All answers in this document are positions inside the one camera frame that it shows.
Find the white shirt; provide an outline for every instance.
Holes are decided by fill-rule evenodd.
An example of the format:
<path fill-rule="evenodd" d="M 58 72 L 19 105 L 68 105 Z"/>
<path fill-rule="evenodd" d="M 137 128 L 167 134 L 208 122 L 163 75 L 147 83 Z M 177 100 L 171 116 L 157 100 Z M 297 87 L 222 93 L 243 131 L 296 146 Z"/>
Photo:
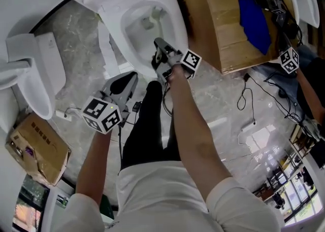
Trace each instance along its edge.
<path fill-rule="evenodd" d="M 118 176 L 119 212 L 103 224 L 91 198 L 71 197 L 58 232 L 280 231 L 272 210 L 234 178 L 214 187 L 206 203 L 182 162 L 135 165 Z"/>

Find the cardboard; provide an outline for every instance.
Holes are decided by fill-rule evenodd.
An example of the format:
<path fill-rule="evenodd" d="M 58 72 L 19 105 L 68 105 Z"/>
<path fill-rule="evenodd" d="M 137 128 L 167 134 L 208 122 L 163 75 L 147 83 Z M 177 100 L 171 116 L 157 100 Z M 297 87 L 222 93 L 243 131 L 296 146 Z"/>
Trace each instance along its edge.
<path fill-rule="evenodd" d="M 63 175 L 70 149 L 49 123 L 30 114 L 10 135 L 7 150 L 34 180 L 55 186 Z"/>
<path fill-rule="evenodd" d="M 291 0 L 284 0 L 294 15 Z M 240 25 L 238 0 L 178 0 L 189 38 L 189 48 L 222 74 L 258 65 L 279 55 L 277 29 L 271 12 L 264 11 L 272 44 L 263 55 L 248 40 Z"/>

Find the person's arm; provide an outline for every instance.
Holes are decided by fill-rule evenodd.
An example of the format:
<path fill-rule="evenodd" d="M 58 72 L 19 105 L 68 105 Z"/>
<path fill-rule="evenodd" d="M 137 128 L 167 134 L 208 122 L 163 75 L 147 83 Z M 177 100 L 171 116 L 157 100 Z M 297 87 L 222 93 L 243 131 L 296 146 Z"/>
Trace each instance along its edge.
<path fill-rule="evenodd" d="M 210 128 L 194 102 L 181 66 L 173 68 L 169 83 L 181 160 L 206 200 L 210 191 L 231 174 L 218 156 Z"/>
<path fill-rule="evenodd" d="M 301 69 L 297 70 L 297 80 L 301 86 L 307 104 L 315 120 L 322 125 L 325 117 L 325 108 L 322 106 L 315 90 L 310 85 Z"/>
<path fill-rule="evenodd" d="M 90 197 L 98 206 L 104 191 L 111 134 L 96 132 L 77 180 L 76 193 Z"/>

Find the forearm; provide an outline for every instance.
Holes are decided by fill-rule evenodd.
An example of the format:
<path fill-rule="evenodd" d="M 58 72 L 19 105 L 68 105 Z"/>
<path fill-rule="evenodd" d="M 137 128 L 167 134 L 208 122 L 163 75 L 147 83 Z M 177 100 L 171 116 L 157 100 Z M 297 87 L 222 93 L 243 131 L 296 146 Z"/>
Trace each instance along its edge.
<path fill-rule="evenodd" d="M 173 76 L 170 85 L 181 160 L 206 199 L 219 182 L 231 175 L 217 154 L 210 128 L 194 102 L 185 76 Z"/>
<path fill-rule="evenodd" d="M 76 193 L 92 198 L 98 205 L 104 191 L 110 141 L 111 132 L 107 135 L 96 132 L 77 180 Z"/>
<path fill-rule="evenodd" d="M 310 83 L 308 82 L 305 75 L 300 69 L 297 70 L 297 80 L 301 86 L 304 97 L 311 110 L 311 113 L 313 114 L 313 117 L 319 124 L 322 125 L 325 116 L 325 109 L 322 106 L 315 90 L 310 85 Z"/>

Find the marble floor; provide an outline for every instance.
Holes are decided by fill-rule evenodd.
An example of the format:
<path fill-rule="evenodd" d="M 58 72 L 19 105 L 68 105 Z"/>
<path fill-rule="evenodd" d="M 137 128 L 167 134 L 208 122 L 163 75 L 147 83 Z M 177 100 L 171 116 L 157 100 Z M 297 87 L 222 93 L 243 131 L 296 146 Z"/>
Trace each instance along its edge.
<path fill-rule="evenodd" d="M 52 31 L 63 60 L 67 83 L 56 96 L 56 109 L 65 111 L 69 106 L 81 107 L 86 99 L 105 82 L 104 59 L 98 42 L 98 17 L 90 10 L 71 1 L 53 14 L 36 32 L 36 35 Z M 117 47 L 112 44 L 123 63 Z M 252 69 L 247 70 L 257 83 L 269 93 L 277 96 L 277 89 L 263 82 L 264 77 Z M 245 92 L 247 99 L 244 110 L 237 109 L 237 100 L 244 87 L 241 71 L 226 76 L 203 62 L 195 79 L 190 80 L 192 93 L 200 112 L 210 123 L 216 149 L 220 158 L 233 176 L 249 190 L 257 189 L 271 175 L 278 160 L 289 148 L 288 138 L 294 124 L 284 119 L 275 101 L 264 93 L 251 79 L 247 82 L 253 92 L 253 105 L 256 126 L 247 132 L 241 129 L 252 121 L 252 97 Z M 140 76 L 133 98 L 136 101 L 145 95 L 148 81 Z M 167 106 L 172 107 L 167 96 Z M 73 121 L 53 116 L 49 123 L 68 143 L 72 154 L 64 176 L 76 182 L 80 168 L 86 158 L 94 131 L 87 127 L 78 111 L 71 110 Z M 134 113 L 129 121 L 134 121 Z M 161 111 L 162 136 L 169 133 L 170 117 Z M 128 137 L 132 126 L 126 124 L 122 130 L 122 143 Z M 112 204 L 117 204 L 115 180 L 120 168 L 118 130 L 113 131 L 109 150 L 107 175 L 104 193 Z"/>

